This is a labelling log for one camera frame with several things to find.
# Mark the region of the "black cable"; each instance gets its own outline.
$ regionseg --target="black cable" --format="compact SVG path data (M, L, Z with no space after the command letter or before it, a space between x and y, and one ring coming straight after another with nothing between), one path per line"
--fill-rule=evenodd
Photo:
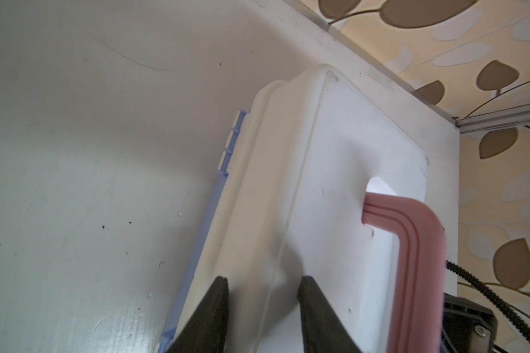
M520 333L524 336L526 341L530 343L530 327L512 310L507 302L502 300L495 292L493 292L489 287L487 287L483 282L473 276L471 273L467 272L460 266L446 261L446 268L459 277L465 279L469 284L471 284L476 290L480 291L491 303L493 303L501 313L509 319L510 322L516 327Z
M502 349L501 347L497 346L496 344L493 346L495 348L495 350L498 352L498 353L509 353L507 352L506 350Z

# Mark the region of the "scratch mark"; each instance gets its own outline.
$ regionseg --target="scratch mark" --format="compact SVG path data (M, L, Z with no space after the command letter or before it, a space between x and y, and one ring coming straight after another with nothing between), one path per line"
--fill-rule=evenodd
M95 329L100 325L100 323L102 322L102 320L104 320L104 318L101 318L101 319L96 323L96 325L94 325L94 327L93 327L92 329L95 330Z
M159 68L159 67L153 67L153 66L149 66L149 65L146 65L146 64L142 64L142 63L139 63L137 61L135 61L134 59L131 59L131 58L128 58L127 56L125 56L124 54L120 53L119 51L117 51L116 49L114 49L113 47L107 45L106 43L104 43L104 41L102 39L99 39L97 38L95 35L93 35L91 32L89 32L86 28L84 28L82 25L78 24L77 22L75 22L72 18L66 16L65 14L62 14L62 16L64 18L66 18L67 20L69 20L70 22L72 22L74 25L76 25L77 27L79 27L80 30L82 30L83 32L85 32L86 34L88 34L90 37L92 37L93 39L95 39L97 42L99 42L100 44L102 44L103 46L105 46L106 48L112 50L114 53L120 55L122 58L124 59L127 59L129 61L131 61L132 63L134 64L138 64L139 66L143 66L143 67L147 67L148 69L152 69L152 70L158 70L158 71L166 71L167 69L163 69L163 68Z

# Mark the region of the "brown leaf pattern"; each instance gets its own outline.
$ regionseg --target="brown leaf pattern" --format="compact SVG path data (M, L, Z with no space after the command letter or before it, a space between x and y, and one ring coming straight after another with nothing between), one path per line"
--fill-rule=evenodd
M503 244L493 257L495 277L504 286L520 289L530 280L530 249L525 239Z
M518 139L516 128L489 131L479 143L481 159L491 158L508 150Z
M500 90L516 81L520 76L518 70L498 60L488 63L477 76L477 87L484 91Z
M441 81L436 80L426 86L420 87L416 91L426 97L432 104L436 105L444 98L445 87Z
M388 25L420 28L438 24L467 10L477 0L387 0L379 14Z
M337 19L353 10L359 3L360 0L318 0L318 7L326 18Z

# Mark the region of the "black plastic part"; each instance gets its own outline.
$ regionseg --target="black plastic part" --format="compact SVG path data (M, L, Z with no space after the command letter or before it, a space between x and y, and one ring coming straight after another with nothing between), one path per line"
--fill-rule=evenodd
M501 313L506 316L507 319L520 331L524 336L526 341L530 343L530 327L521 319L518 314L512 310L507 302L502 300L495 292L493 292L489 287L487 287L483 282L473 276L471 273L467 272L465 269L459 265L454 264L453 262L446 261L446 268L459 277L465 279L472 285L476 290L481 292L491 303L493 303Z
M501 347L497 346L496 344L494 345L494 348L495 348L495 351L497 351L498 353L509 353L506 350L502 349Z
M446 294L444 298L444 320L442 322L444 334L454 346L450 351L464 353L469 351L470 340L475 326L480 325L491 332L488 351L491 352L497 334L497 318L493 311L478 305L471 300L458 298Z
M228 328L228 280L216 277L167 353L222 353Z
M302 278L297 298L304 353L361 353L312 277Z
M443 327L441 333L440 353L459 353Z

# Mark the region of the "white wall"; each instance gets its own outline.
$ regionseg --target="white wall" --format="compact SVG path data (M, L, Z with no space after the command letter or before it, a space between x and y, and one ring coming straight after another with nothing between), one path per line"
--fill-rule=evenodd
M281 0L0 1L0 351L153 351L234 112L321 62L424 148L455 259L457 130Z

